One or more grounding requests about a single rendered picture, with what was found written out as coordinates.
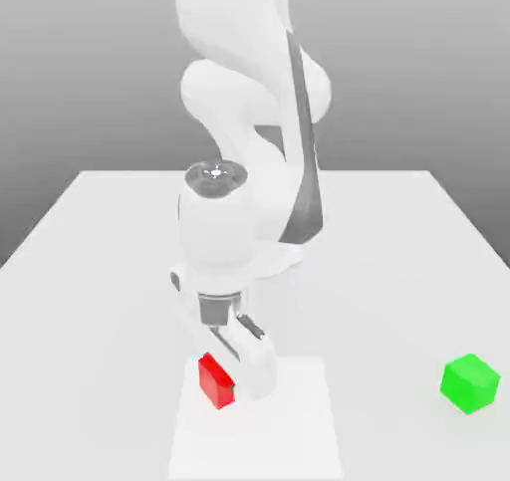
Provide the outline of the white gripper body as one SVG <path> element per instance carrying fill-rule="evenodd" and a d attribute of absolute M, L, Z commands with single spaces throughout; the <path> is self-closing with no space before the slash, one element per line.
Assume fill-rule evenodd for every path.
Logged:
<path fill-rule="evenodd" d="M 275 374 L 274 344 L 267 335 L 257 338 L 238 320 L 230 320 L 216 332 L 200 323 L 193 334 L 203 353 L 210 354 L 228 374 Z"/>

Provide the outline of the small red cube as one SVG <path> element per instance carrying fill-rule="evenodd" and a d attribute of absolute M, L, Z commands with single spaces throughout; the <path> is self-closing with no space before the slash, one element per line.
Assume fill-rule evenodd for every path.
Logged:
<path fill-rule="evenodd" d="M 235 401 L 235 382 L 212 354 L 206 353 L 198 360 L 199 385 L 216 409 Z"/>

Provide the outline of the small green cube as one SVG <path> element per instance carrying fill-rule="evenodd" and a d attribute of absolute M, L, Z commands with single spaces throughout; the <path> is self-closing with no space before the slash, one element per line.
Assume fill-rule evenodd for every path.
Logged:
<path fill-rule="evenodd" d="M 490 405 L 496 396 L 501 374 L 475 354 L 444 366 L 440 393 L 464 414 Z"/>

